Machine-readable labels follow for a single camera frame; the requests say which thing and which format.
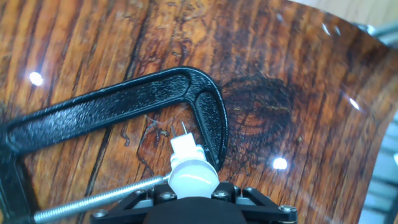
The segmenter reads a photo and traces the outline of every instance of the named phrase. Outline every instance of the black bracket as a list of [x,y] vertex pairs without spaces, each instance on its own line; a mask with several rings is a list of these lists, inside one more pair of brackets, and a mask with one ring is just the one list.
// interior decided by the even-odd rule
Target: black bracket
[[[295,207],[288,205],[279,207],[269,197],[252,187],[241,191],[239,187],[227,182],[217,186],[211,199],[204,197],[177,199],[168,184],[156,186],[153,193],[148,196],[146,198],[142,190],[133,192],[106,215],[90,216],[90,223],[297,224],[298,222]],[[144,200],[152,203],[135,207]]]
[[0,208],[5,223],[33,223],[38,210],[23,155],[127,119],[186,102],[208,162],[220,170],[228,123],[221,92],[203,71],[177,67],[126,81],[0,124]]

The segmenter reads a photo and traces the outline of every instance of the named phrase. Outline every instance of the wood grain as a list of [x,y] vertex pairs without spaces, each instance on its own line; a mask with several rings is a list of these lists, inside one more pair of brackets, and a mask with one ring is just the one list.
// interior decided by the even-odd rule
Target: wood grain
[[[358,222],[398,108],[396,50],[285,0],[15,0],[0,9],[0,121],[194,66],[215,79],[228,111],[221,180],[295,205],[299,223]],[[40,206],[167,173],[170,126],[182,133],[181,121],[200,142],[189,106],[176,105],[27,156]],[[276,157],[288,169],[273,169]]]

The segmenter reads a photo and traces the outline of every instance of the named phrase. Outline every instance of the white nozzle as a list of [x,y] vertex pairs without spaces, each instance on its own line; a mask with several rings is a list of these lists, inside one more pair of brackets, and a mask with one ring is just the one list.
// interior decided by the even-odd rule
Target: white nozzle
[[170,158],[169,185],[177,198],[210,198],[220,182],[214,167],[206,161],[203,148],[196,145],[192,133],[173,138],[170,142],[174,153]]

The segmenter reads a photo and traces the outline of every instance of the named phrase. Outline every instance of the black c-clamp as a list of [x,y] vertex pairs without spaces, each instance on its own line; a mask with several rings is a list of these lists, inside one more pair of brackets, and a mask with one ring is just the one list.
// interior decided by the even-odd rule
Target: black c-clamp
[[177,67],[126,81],[0,124],[4,223],[34,223],[39,208],[23,155],[177,103],[192,107],[208,162],[220,170],[228,123],[220,90],[203,71]]

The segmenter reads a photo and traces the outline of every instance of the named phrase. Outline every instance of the metal screw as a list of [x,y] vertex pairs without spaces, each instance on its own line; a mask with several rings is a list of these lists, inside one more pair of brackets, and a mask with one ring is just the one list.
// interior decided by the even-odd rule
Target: metal screw
[[282,212],[285,212],[285,213],[297,211],[297,209],[295,207],[290,206],[290,205],[281,205],[281,206],[279,206],[279,210]]
[[216,197],[216,198],[223,198],[223,197],[225,197],[227,195],[228,195],[228,193],[225,192],[224,190],[217,190],[217,191],[212,193],[212,196]]
[[140,195],[140,194],[145,193],[145,191],[140,189],[140,190],[136,190],[134,193],[136,193],[137,195]]
[[47,210],[38,211],[34,214],[34,221],[36,224],[48,223],[66,218],[72,215],[77,215],[81,212],[85,212],[94,208],[98,208],[104,205],[109,205],[113,202],[117,202],[126,198],[129,194],[139,189],[151,189],[155,185],[162,184],[168,181],[170,174],[164,177],[157,176],[147,180],[142,180],[134,184],[129,184],[118,189],[103,192],[98,195],[86,197],[74,202],[66,203]]
[[173,199],[173,198],[175,198],[175,196],[176,195],[172,192],[163,192],[160,194],[160,197],[165,200]]
[[98,211],[96,211],[95,213],[93,213],[93,216],[95,218],[101,218],[104,217],[105,215],[108,214],[108,211],[105,209],[99,209]]

